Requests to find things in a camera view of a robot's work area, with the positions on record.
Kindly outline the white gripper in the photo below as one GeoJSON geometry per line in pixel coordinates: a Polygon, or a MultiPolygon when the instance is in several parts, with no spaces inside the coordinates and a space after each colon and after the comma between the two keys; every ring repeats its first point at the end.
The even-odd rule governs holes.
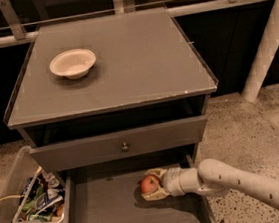
{"type": "Polygon", "coordinates": [[[146,175],[155,175],[158,179],[162,179],[163,187],[157,187],[151,192],[142,194],[142,198],[146,201],[162,200],[168,196],[179,197],[185,192],[181,188],[180,182],[181,168],[151,168],[145,171],[146,175]]]}

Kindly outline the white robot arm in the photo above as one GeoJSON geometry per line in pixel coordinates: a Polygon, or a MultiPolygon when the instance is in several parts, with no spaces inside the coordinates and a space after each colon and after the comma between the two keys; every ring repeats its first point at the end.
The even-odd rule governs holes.
{"type": "Polygon", "coordinates": [[[204,159],[198,166],[152,168],[141,180],[140,191],[146,201],[180,197],[222,196],[229,189],[243,192],[279,210],[279,180],[239,170],[215,159],[204,159]]]}

